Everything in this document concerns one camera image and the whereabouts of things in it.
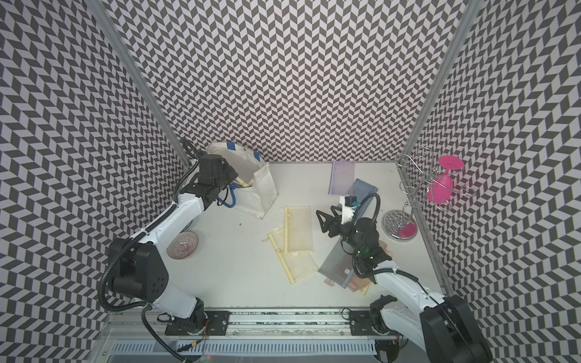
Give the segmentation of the grey mesh pouch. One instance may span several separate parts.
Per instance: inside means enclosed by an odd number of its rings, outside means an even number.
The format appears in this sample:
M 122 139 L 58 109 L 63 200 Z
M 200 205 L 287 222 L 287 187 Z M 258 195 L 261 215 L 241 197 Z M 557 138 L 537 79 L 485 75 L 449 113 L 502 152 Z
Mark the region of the grey mesh pouch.
M 343 289 L 347 288 L 354 276 L 352 256 L 349 254 L 352 251 L 351 247 L 344 247 L 339 240 L 319 268 L 319 273 Z

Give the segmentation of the white canvas bag blue handles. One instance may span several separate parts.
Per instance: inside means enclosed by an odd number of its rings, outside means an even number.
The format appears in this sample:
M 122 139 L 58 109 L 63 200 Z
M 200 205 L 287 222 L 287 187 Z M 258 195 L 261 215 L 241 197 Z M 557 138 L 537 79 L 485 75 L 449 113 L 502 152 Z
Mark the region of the white canvas bag blue handles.
M 227 207 L 263 219 L 278 197 L 270 165 L 258 151 L 234 142 L 214 142 L 207 146 L 208 154 L 223 157 L 237 172 L 231 183 L 231 201 Z

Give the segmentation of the yellow mesh pouch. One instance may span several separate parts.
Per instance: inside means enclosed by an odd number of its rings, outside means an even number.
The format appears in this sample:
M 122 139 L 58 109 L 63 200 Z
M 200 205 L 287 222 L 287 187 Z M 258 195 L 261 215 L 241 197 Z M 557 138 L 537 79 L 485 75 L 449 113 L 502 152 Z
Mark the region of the yellow mesh pouch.
M 311 208 L 287 206 L 284 209 L 284 252 L 314 251 Z
M 310 275 L 318 272 L 311 253 L 309 252 L 284 252 L 284 230 L 277 229 L 268 234 L 271 245 L 281 263 L 284 273 L 290 284 L 296 284 Z

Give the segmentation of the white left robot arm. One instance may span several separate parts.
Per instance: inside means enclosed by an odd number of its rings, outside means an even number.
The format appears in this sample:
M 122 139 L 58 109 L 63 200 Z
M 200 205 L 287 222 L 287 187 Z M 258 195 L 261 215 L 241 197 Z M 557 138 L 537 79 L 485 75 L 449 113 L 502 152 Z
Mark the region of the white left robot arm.
M 132 236 L 116 238 L 108 246 L 107 267 L 97 293 L 100 305 L 108 312 L 156 307 L 187 332 L 196 334 L 205 328 L 203 302 L 171 282 L 161 253 L 237 176 L 224 157 L 198 156 L 179 180 L 169 207 Z

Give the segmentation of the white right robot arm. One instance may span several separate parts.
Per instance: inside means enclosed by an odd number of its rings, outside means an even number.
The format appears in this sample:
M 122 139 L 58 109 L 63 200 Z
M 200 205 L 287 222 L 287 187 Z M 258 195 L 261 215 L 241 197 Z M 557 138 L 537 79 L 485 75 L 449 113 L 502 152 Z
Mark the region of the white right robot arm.
M 394 331 L 422 348 L 432 362 L 491 362 L 493 354 L 468 304 L 457 295 L 445 296 L 425 287 L 402 270 L 379 244 L 377 222 L 318 211 L 322 232 L 352 247 L 354 274 L 387 290 L 370 305 L 372 327 Z

